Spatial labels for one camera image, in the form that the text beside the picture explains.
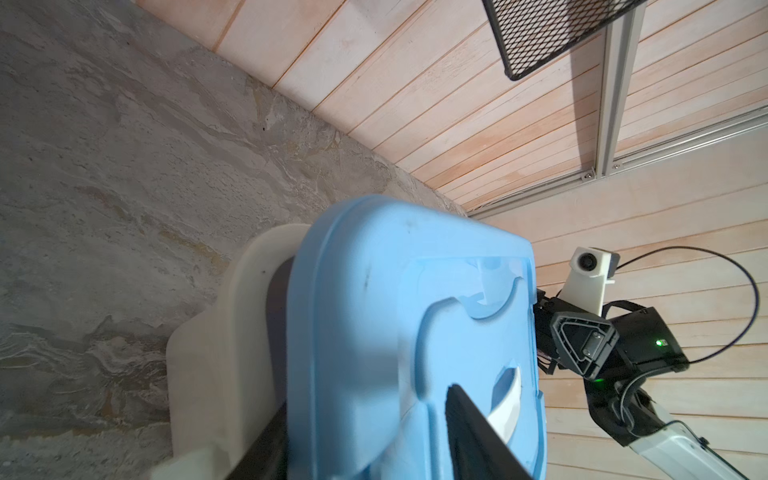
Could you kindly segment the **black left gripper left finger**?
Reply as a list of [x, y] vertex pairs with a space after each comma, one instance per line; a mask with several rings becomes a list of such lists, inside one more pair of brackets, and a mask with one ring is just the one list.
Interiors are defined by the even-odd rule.
[[288, 478], [287, 405], [283, 403], [226, 480]]

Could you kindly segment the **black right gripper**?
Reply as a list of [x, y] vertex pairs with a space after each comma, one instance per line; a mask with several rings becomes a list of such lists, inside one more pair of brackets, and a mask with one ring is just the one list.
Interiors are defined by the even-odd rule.
[[625, 313], [606, 319], [539, 290], [533, 305], [539, 368], [547, 375], [569, 370], [587, 381], [688, 369], [688, 358], [655, 308], [624, 300], [607, 307]]

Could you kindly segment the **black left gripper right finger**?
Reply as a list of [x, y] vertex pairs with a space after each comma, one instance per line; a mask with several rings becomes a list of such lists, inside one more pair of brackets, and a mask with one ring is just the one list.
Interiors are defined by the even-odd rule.
[[458, 384], [448, 388], [445, 418], [455, 479], [531, 479]]

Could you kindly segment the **white plastic storage bin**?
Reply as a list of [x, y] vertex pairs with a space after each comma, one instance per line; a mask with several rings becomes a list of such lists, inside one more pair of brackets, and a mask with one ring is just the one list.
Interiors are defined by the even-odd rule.
[[166, 347], [173, 456], [151, 479], [223, 479], [277, 412], [284, 338], [267, 316], [268, 291], [298, 252], [306, 224], [251, 240], [225, 271], [215, 302], [179, 326]]

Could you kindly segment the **blue plastic bin lid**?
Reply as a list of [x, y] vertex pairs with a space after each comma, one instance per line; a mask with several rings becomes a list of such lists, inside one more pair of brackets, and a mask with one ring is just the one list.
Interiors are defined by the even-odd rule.
[[546, 474], [531, 243], [382, 195], [310, 227], [287, 296], [288, 475], [450, 479], [460, 386], [529, 475]]

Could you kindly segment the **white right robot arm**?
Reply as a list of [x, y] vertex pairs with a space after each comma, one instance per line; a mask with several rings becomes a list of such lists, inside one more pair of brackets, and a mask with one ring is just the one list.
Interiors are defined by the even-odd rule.
[[533, 306], [539, 368], [583, 381], [593, 422], [672, 479], [740, 479], [742, 473], [644, 390], [690, 361], [653, 307], [619, 300], [590, 313], [538, 291]]

